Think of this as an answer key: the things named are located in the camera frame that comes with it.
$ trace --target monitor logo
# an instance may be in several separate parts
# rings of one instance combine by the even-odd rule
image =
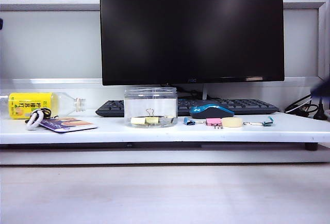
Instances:
[[[188,83],[197,83],[197,79],[196,78],[190,78],[190,79],[188,79]]]

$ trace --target computer mouse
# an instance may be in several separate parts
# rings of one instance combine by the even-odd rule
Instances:
[[[218,104],[206,104],[190,108],[191,117],[196,119],[233,117],[234,114],[233,111]]]

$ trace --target desk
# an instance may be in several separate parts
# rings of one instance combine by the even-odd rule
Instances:
[[[313,152],[304,150],[305,143],[330,142],[330,123],[289,114],[272,114],[275,123],[270,127],[243,126],[222,130],[203,124],[186,126],[183,117],[179,117],[177,125],[163,129],[126,127],[123,118],[103,118],[93,111],[87,111],[80,117],[95,123],[99,128],[57,134],[42,127],[26,131],[22,120],[2,120],[0,139],[4,149],[0,151],[1,163],[257,163],[330,160],[327,148],[321,147]],[[240,117],[250,122],[267,120],[267,115]],[[45,150],[27,150],[31,145]],[[17,146],[26,150],[10,149]]]
[[[0,168],[2,223],[330,220],[330,164]]]

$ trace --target black monitor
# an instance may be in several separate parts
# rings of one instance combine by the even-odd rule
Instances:
[[[284,80],[283,0],[100,0],[103,85]]]

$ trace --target black keyboard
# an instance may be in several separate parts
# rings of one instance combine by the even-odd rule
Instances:
[[[205,104],[218,104],[230,109],[235,115],[271,114],[278,111],[274,105],[257,99],[223,99],[223,100],[186,100],[178,99],[177,115],[189,116],[189,109]],[[124,101],[109,100],[96,110],[96,114],[102,117],[123,117]]]

